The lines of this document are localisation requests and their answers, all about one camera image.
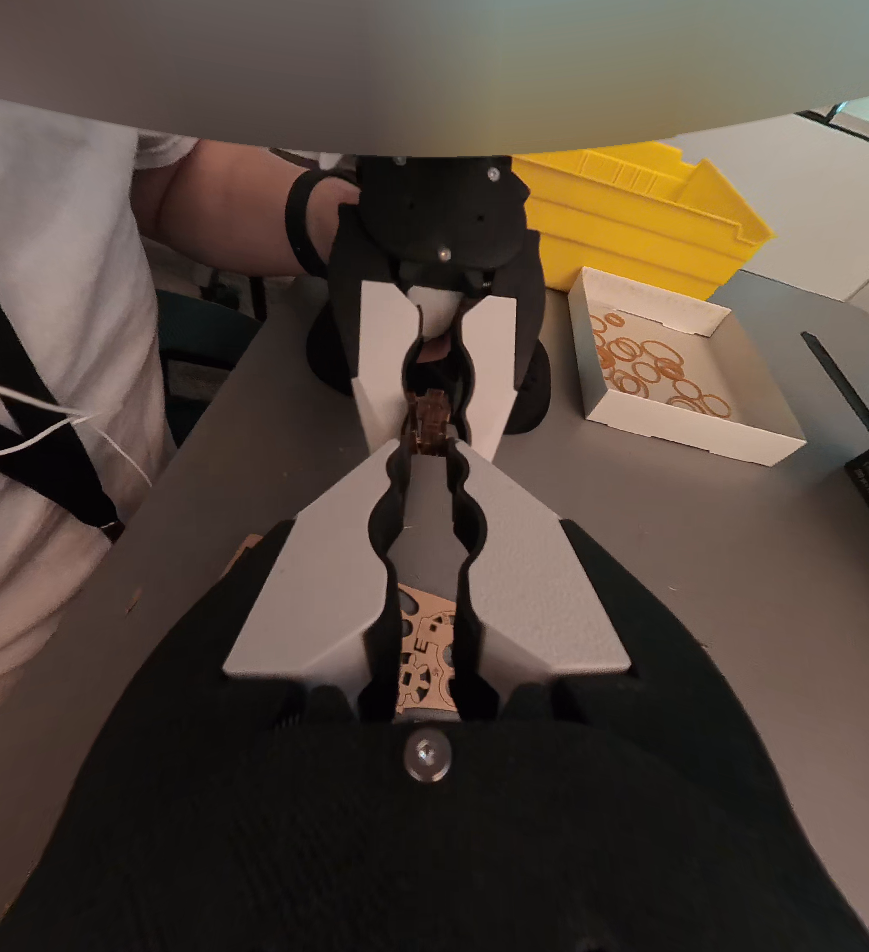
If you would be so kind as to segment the black wristband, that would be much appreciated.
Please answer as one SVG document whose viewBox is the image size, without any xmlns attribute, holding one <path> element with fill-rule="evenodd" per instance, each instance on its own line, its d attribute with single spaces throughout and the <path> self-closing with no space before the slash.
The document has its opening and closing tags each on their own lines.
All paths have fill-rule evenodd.
<svg viewBox="0 0 869 952">
<path fill-rule="evenodd" d="M 333 171 L 305 170 L 294 180 L 285 199 L 284 226 L 290 248 L 300 268 L 321 279 L 328 277 L 328 266 L 310 238 L 307 211 L 316 186 L 331 177 L 335 177 Z"/>
</svg>

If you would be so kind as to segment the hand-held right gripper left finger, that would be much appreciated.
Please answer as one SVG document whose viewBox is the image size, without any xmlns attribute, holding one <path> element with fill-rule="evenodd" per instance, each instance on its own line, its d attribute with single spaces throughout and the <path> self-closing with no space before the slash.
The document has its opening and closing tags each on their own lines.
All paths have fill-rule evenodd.
<svg viewBox="0 0 869 952">
<path fill-rule="evenodd" d="M 393 720 L 403 625 L 388 552 L 404 527 L 411 459 L 390 440 L 298 512 L 228 676 L 332 685 L 363 720 Z"/>
</svg>

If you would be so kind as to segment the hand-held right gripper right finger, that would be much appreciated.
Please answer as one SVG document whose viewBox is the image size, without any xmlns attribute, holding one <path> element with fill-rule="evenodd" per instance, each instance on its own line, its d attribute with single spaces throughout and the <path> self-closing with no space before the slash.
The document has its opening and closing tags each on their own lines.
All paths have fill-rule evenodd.
<svg viewBox="0 0 869 952">
<path fill-rule="evenodd" d="M 615 675 L 631 659 L 560 517 L 467 443 L 445 451 L 459 567 L 452 698 L 492 720 L 525 684 Z"/>
</svg>

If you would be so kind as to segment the small wooden model part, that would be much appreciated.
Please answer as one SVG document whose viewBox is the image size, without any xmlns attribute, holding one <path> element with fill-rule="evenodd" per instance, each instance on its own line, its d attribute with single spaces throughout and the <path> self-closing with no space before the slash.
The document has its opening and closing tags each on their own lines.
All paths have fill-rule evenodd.
<svg viewBox="0 0 869 952">
<path fill-rule="evenodd" d="M 446 453 L 451 422 L 451 403 L 442 389 L 428 388 L 418 394 L 406 393 L 407 421 L 403 441 L 411 453 L 430 457 L 443 457 Z"/>
</svg>

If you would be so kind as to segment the person's left forearm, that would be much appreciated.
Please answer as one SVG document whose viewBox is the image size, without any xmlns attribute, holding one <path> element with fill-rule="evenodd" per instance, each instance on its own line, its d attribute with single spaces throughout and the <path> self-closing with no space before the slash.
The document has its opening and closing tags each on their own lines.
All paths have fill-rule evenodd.
<svg viewBox="0 0 869 952">
<path fill-rule="evenodd" d="M 140 233 L 188 259 L 247 277 L 305 272 L 285 230 L 303 170 L 267 149 L 200 140 L 182 159 L 133 174 Z"/>
</svg>

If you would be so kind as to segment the pile of tan rubber bands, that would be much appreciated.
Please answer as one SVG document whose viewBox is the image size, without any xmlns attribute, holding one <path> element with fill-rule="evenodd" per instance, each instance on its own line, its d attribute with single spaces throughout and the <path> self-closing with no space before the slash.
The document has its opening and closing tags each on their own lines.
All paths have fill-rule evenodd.
<svg viewBox="0 0 869 952">
<path fill-rule="evenodd" d="M 736 419 L 725 373 L 704 338 L 615 310 L 589 320 L 611 390 L 719 420 Z"/>
</svg>

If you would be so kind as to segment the laser-cut wooden parts sheet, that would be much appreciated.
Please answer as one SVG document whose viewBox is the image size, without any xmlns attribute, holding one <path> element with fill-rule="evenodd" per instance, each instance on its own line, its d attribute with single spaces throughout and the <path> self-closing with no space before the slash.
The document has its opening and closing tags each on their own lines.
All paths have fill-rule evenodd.
<svg viewBox="0 0 869 952">
<path fill-rule="evenodd" d="M 448 718 L 453 616 L 452 602 L 401 586 L 367 532 L 298 517 L 223 671 L 331 686 L 368 719 Z"/>
</svg>

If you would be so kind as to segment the person's white shirt torso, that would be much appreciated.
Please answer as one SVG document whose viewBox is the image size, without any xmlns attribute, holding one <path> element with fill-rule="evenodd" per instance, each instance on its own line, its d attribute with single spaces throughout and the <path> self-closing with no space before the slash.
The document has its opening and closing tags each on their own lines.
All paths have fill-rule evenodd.
<svg viewBox="0 0 869 952">
<path fill-rule="evenodd" d="M 172 450 L 131 177 L 195 143 L 0 100 L 0 306 L 46 388 L 2 371 L 0 386 L 88 415 L 0 464 L 77 445 L 123 520 Z M 58 419 L 0 396 L 0 447 Z M 0 472 L 0 706 L 109 548 L 100 529 Z"/>
</svg>

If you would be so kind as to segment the yellow plastic bin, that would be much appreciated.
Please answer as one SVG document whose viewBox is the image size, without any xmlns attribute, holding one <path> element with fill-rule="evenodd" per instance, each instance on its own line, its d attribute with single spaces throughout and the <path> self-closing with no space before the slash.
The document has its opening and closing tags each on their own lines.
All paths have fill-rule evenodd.
<svg viewBox="0 0 869 952">
<path fill-rule="evenodd" d="M 512 170 L 558 292 L 594 268 L 707 300 L 774 239 L 716 165 L 660 142 L 521 154 Z"/>
</svg>

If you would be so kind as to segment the dark teal chair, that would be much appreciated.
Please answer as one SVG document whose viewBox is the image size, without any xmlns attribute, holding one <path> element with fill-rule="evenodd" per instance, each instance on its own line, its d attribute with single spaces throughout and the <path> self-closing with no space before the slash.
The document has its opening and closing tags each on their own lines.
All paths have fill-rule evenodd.
<svg viewBox="0 0 869 952">
<path fill-rule="evenodd" d="M 262 324 L 218 303 L 158 290 L 158 354 L 166 420 L 182 446 Z"/>
</svg>

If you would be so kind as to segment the dark thin strip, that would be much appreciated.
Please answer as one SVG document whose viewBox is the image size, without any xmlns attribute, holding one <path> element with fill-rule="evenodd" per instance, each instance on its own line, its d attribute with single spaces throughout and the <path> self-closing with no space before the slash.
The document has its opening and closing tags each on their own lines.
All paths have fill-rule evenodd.
<svg viewBox="0 0 869 952">
<path fill-rule="evenodd" d="M 820 339 L 809 331 L 800 333 L 812 356 L 817 360 L 833 386 L 838 390 L 848 407 L 855 414 L 858 421 L 869 433 L 869 408 L 857 392 L 856 388 L 844 375 L 840 367 L 833 360 L 831 354 L 823 346 Z"/>
</svg>

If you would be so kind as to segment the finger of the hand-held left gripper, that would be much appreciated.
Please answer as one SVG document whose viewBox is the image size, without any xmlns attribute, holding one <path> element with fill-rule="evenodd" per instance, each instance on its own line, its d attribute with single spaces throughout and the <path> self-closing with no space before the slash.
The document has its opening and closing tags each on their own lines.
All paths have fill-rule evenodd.
<svg viewBox="0 0 869 952">
<path fill-rule="evenodd" d="M 352 388 L 369 454 L 402 433 L 408 416 L 404 367 L 420 331 L 418 307 L 397 286 L 362 282 Z"/>
<path fill-rule="evenodd" d="M 452 324 L 460 367 L 455 428 L 481 457 L 494 460 L 516 399 L 516 303 L 509 297 L 461 299 Z"/>
</svg>

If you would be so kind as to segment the person's left hand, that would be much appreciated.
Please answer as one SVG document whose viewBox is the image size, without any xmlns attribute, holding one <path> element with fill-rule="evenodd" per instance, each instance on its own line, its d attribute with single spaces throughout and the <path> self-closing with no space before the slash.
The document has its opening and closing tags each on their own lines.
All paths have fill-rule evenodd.
<svg viewBox="0 0 869 952">
<path fill-rule="evenodd" d="M 311 193 L 307 210 L 307 228 L 313 247 L 325 266 L 329 265 L 340 226 L 340 209 L 359 204 L 360 189 L 352 182 L 329 176 Z"/>
</svg>

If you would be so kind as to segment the white cardboard box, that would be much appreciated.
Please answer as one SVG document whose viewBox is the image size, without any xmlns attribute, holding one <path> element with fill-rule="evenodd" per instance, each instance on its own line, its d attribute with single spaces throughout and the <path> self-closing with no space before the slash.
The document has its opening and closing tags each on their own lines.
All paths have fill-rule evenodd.
<svg viewBox="0 0 869 952">
<path fill-rule="evenodd" d="M 584 416 L 614 429 L 773 467 L 807 440 L 768 365 L 725 306 L 583 268 L 568 295 Z M 736 419 L 655 403 L 611 390 L 598 363 L 590 316 L 608 310 L 704 338 L 725 373 Z"/>
</svg>

